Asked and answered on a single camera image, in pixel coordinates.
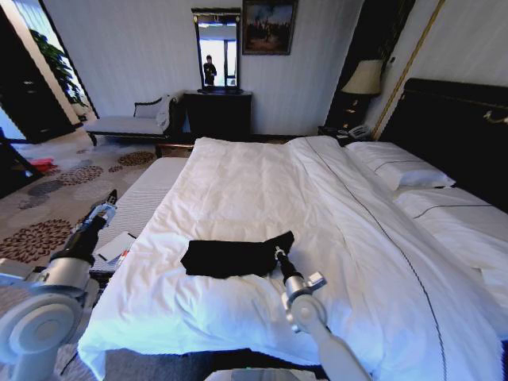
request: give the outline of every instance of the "telephone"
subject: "telephone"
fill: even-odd
[[[347,137],[352,137],[353,139],[360,140],[362,138],[368,137],[371,134],[371,130],[368,128],[368,125],[359,125],[353,129],[338,129],[337,135],[343,135]]]

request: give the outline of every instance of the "red object on floor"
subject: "red object on floor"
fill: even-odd
[[[39,171],[46,172],[57,167],[53,164],[53,160],[52,157],[45,157],[43,159],[30,160],[30,163]]]

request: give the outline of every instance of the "white pillow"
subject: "white pillow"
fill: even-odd
[[[394,202],[457,260],[479,270],[508,313],[508,214],[458,188],[408,190]]]
[[[439,169],[393,143],[359,141],[346,148],[357,154],[393,191],[399,187],[450,187],[455,183]]]
[[[137,104],[134,112],[135,117],[146,117],[153,119],[160,109],[160,101],[152,105]]]
[[[169,126],[169,95],[164,95],[160,101],[159,112],[156,115],[157,125],[164,131]]]

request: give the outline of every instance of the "framed painting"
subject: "framed painting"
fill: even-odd
[[[243,53],[289,55],[298,0],[244,0]]]

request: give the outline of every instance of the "black cloth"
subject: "black cloth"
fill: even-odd
[[[217,75],[217,70],[215,70],[214,64],[205,63],[203,65],[203,69],[205,70],[205,84],[213,86],[215,75]]]
[[[289,254],[291,231],[265,242],[190,241],[180,260],[187,275],[225,279],[233,275],[265,276],[277,265],[276,246]]]

